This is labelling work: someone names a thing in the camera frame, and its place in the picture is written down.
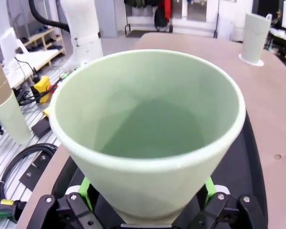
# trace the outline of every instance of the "cup rim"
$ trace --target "cup rim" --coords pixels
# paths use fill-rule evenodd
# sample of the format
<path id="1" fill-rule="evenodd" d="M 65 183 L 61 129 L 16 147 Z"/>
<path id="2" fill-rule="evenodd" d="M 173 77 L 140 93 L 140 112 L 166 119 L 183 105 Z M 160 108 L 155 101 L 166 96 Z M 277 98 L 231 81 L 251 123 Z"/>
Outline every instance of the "cup rim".
<path id="1" fill-rule="evenodd" d="M 238 97 L 238 114 L 237 114 L 237 117 L 234 123 L 231 125 L 228 131 L 224 135 L 222 135 L 220 138 L 218 138 L 217 140 L 197 150 L 187 152 L 187 153 L 177 155 L 177 156 L 150 158 L 150 159 L 148 158 L 135 159 L 135 158 L 124 158 L 124 157 L 106 155 L 106 154 L 94 151 L 92 149 L 89 149 L 85 146 L 82 146 L 78 144 L 77 142 L 75 142 L 74 140 L 72 140 L 60 127 L 58 120 L 56 118 L 56 112 L 55 112 L 55 106 L 56 106 L 60 91 L 63 88 L 63 85 L 67 84 L 68 81 L 71 80 L 73 77 L 75 77 L 79 71 L 83 71 L 85 68 L 88 68 L 97 62 L 101 62 L 101 61 L 104 61 L 106 59 L 109 59 L 115 56 L 120 56 L 120 55 L 130 54 L 130 53 L 139 53 L 139 52 L 163 52 L 163 53 L 169 53 L 169 54 L 178 54 L 178 55 L 182 55 L 182 56 L 189 57 L 192 59 L 196 59 L 204 64 L 209 65 L 210 67 L 215 68 L 217 71 L 219 71 L 221 75 L 224 76 L 233 86 L 236 92 L 236 95 Z M 165 172 L 169 170 L 181 169 L 181 168 L 192 165 L 193 161 L 195 161 L 195 163 L 203 162 L 213 157 L 214 155 L 216 155 L 219 151 L 228 150 L 230 145 L 234 142 L 234 140 L 237 138 L 237 136 L 241 132 L 244 122 L 245 122 L 245 116 L 246 116 L 245 100 L 244 100 L 243 94 L 241 93 L 241 90 L 236 84 L 236 82 L 225 71 L 223 71 L 216 65 L 212 64 L 211 62 L 206 61 L 197 56 L 193 56 L 193 55 L 186 54 L 183 52 L 170 51 L 170 50 L 158 50 L 158 49 L 131 50 L 131 51 L 114 53 L 114 54 L 99 58 L 95 61 L 92 61 L 91 63 L 87 64 L 86 67 L 76 70 L 76 72 L 71 73 L 68 76 L 68 78 L 64 80 L 62 85 L 60 85 L 58 89 L 55 91 L 55 93 L 53 94 L 53 97 L 51 99 L 51 104 L 50 104 L 50 110 L 51 110 L 51 115 L 50 115 L 49 120 L 50 120 L 52 131 L 55 133 L 56 137 L 60 140 L 62 145 L 67 147 L 77 157 L 80 157 L 83 160 L 90 161 L 92 164 L 97 165 L 97 166 L 102 166 L 102 167 L 106 167 L 109 169 L 115 169 L 115 170 L 120 170 L 120 171 L 133 171 L 133 172 L 139 172 L 139 173 Z"/>

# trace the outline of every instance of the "slotted metal surface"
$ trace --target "slotted metal surface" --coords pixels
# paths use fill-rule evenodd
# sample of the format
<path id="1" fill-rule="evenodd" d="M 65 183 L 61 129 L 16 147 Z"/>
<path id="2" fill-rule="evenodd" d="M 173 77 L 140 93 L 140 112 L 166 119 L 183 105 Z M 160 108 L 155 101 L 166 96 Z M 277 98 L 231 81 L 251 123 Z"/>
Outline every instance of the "slotted metal surface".
<path id="1" fill-rule="evenodd" d="M 64 63 L 64 60 L 57 61 L 51 70 L 47 71 L 45 74 L 50 77 L 50 81 L 55 82 L 59 75 L 62 73 L 61 66 Z M 24 106 L 21 108 L 25 120 L 31 129 L 39 120 L 41 120 L 44 115 L 42 111 L 47 107 L 47 104 L 36 104 L 32 103 L 30 105 Z M 18 145 L 14 140 L 7 134 L 4 133 L 3 136 L 0 136 L 0 180 L 1 176 L 10 163 L 10 161 L 23 149 L 28 146 L 34 145 L 36 143 L 52 143 L 57 146 L 60 145 L 60 142 L 56 139 L 52 132 L 48 133 L 43 138 L 39 139 L 32 132 L 32 138 L 27 145 Z M 19 182 L 20 177 L 29 167 L 29 165 L 36 159 L 40 152 L 34 153 L 24 160 L 20 161 L 14 170 L 12 171 L 10 177 L 8 178 L 7 183 L 5 184 L 5 193 L 7 199 L 11 200 L 21 200 L 28 201 L 31 196 L 31 191 L 28 190 L 22 183 Z M 14 229 L 16 224 L 7 220 L 0 219 L 0 229 Z"/>

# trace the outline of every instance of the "desk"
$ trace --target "desk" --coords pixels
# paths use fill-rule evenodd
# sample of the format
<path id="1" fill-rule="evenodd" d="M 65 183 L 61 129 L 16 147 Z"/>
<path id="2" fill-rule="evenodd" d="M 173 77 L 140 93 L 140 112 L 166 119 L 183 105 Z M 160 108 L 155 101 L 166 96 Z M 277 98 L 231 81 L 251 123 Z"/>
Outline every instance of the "desk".
<path id="1" fill-rule="evenodd" d="M 269 229 L 286 229 L 286 67 L 263 50 L 263 67 L 238 58 L 242 45 L 221 39 L 185 34 L 148 33 L 135 49 L 166 49 L 208 60 L 226 71 L 239 85 L 246 102 L 266 187 Z M 40 197 L 52 192 L 69 158 L 61 146 L 39 180 L 17 228 L 24 229 Z"/>
<path id="2" fill-rule="evenodd" d="M 28 62 L 32 68 L 35 67 L 38 71 L 51 59 L 57 56 L 59 52 L 60 51 L 56 49 L 48 51 L 29 52 L 26 54 L 17 54 L 16 58 L 20 61 Z M 24 81 L 26 81 L 31 75 L 33 75 L 31 68 L 27 64 L 20 64 L 24 74 L 21 68 L 6 73 L 6 77 L 9 81 L 11 88 L 19 87 Z"/>

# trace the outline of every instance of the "clothes rack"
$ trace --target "clothes rack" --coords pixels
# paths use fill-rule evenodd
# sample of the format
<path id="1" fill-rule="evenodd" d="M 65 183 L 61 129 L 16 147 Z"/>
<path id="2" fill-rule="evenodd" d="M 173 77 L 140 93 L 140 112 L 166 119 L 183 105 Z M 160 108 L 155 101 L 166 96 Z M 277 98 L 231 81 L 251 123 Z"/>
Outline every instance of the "clothes rack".
<path id="1" fill-rule="evenodd" d="M 127 35 L 127 30 L 126 28 L 128 27 L 129 32 L 131 32 L 131 25 L 128 22 L 128 14 L 127 14 L 127 6 L 125 5 L 125 12 L 126 12 L 126 25 L 125 25 L 125 35 Z M 169 31 L 158 31 L 158 32 L 173 32 L 173 0 L 171 0 L 171 15 L 170 15 L 170 23 L 169 23 Z"/>

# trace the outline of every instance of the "white coaster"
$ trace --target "white coaster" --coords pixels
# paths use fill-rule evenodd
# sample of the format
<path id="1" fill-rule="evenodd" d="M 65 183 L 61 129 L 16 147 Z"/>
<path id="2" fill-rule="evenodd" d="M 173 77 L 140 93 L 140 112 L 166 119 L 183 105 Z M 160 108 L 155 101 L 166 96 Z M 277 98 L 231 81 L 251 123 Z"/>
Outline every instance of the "white coaster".
<path id="1" fill-rule="evenodd" d="M 242 55 L 241 55 L 241 54 L 239 54 L 238 57 L 239 57 L 242 61 L 244 61 L 244 62 L 246 62 L 246 63 L 248 63 L 248 64 L 250 64 L 250 65 L 254 65 L 254 66 L 257 66 L 257 67 L 262 67 L 262 66 L 264 65 L 264 62 L 263 62 L 262 60 L 259 60 L 257 63 L 251 63 L 251 62 L 245 61 L 245 60 L 242 58 Z"/>

